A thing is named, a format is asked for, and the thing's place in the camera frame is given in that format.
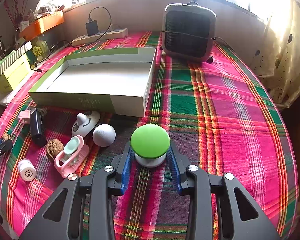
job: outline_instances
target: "cartoon face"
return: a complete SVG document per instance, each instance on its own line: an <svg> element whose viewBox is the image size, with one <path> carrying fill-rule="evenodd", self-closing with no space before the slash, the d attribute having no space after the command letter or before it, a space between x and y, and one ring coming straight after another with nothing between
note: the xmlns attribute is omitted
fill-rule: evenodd
<svg viewBox="0 0 300 240"><path fill-rule="evenodd" d="M71 130L72 136L81 135L85 137L93 130L99 119L100 114L96 111L87 111L84 114L79 113Z"/></svg>

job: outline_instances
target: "pink object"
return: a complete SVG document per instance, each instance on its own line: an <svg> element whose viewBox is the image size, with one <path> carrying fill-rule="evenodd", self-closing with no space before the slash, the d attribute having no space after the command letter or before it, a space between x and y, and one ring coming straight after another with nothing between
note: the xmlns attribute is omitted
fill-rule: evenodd
<svg viewBox="0 0 300 240"><path fill-rule="evenodd" d="M24 123L30 124L30 110L21 111L18 118L23 119Z"/></svg>
<svg viewBox="0 0 300 240"><path fill-rule="evenodd" d="M77 135L74 137L77 137L79 139L79 146L71 155L71 157L69 157L62 165L60 165L59 161L66 155L64 153L64 150L62 150L62 152L60 152L54 159L54 167L63 178L66 178L68 175L74 173L89 154L89 146L84 144L83 137L81 135ZM73 165L71 165L72 161L76 158L77 161Z"/></svg>

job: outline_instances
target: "table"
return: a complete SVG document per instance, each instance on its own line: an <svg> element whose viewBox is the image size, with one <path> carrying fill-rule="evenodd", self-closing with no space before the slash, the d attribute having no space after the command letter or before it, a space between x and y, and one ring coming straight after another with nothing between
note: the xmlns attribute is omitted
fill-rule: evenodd
<svg viewBox="0 0 300 240"><path fill-rule="evenodd" d="M100 121L116 130L116 140L111 146L100 148L91 137L85 138L90 154L76 173L85 176L108 165L115 155L122 153L137 127L158 124L192 164L212 174L233 173L283 238L293 231L298 201L296 163L285 125L264 87L224 45L214 45L212 64L198 64L172 59L159 49L160 44L158 33L142 32L80 49L66 48L41 67L42 73L34 73L13 98L0 119L0 136L7 132L14 142L11 154L4 155L0 162L0 208L18 235L62 181L45 149L31 141L29 126L17 118L21 110L35 105L27 91L67 54L144 46L158 48L146 116L101 113ZM47 110L46 137L66 144L79 111L57 107ZM17 173L17 163L25 157L37 170L36 179L30 183ZM87 203L84 239L88 228ZM215 201L212 206L217 239ZM189 198L177 195L165 162L154 169L134 162L125 195L113 198L116 239L184 239L188 208Z"/></svg>
<svg viewBox="0 0 300 240"><path fill-rule="evenodd" d="M53 52L50 55L51 57L54 57L56 54L58 54L61 50L63 50L67 45L62 46L60 49L57 49L55 52ZM44 63L46 63L47 60L42 61L38 64L37 67L34 67L33 69L40 68ZM15 90L7 92L7 93L0 93L0 105L7 106L15 97L15 95L19 92L19 90L23 87L24 84L28 82L28 80L31 78L31 76L34 74L34 71L30 71L24 79L18 84L18 86L15 88Z"/></svg>

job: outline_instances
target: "walnut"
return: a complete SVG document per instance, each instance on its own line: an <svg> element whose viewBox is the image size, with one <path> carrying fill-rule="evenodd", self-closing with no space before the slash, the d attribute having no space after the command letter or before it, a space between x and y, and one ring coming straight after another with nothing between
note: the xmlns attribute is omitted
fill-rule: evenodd
<svg viewBox="0 0 300 240"><path fill-rule="evenodd" d="M46 145L46 155L50 161L54 161L54 158L63 150L63 144L58 139L49 140Z"/></svg>
<svg viewBox="0 0 300 240"><path fill-rule="evenodd" d="M11 136L8 135L7 133L4 133L4 134L2 135L2 139L3 139L4 141L6 141L6 140L8 140L8 139L11 139Z"/></svg>

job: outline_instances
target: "white base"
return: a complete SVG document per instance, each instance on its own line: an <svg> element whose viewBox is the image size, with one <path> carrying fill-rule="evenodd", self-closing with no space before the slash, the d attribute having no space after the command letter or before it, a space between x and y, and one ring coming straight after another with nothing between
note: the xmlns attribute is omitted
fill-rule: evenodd
<svg viewBox="0 0 300 240"><path fill-rule="evenodd" d="M156 158L156 159L144 159L144 158L141 158L139 155L134 154L134 157L135 157L136 161L141 166L144 166L146 168L158 167L159 165L161 165L164 162L166 156L167 156L167 153L165 153L164 155L162 155L162 156L160 156L159 158Z"/></svg>

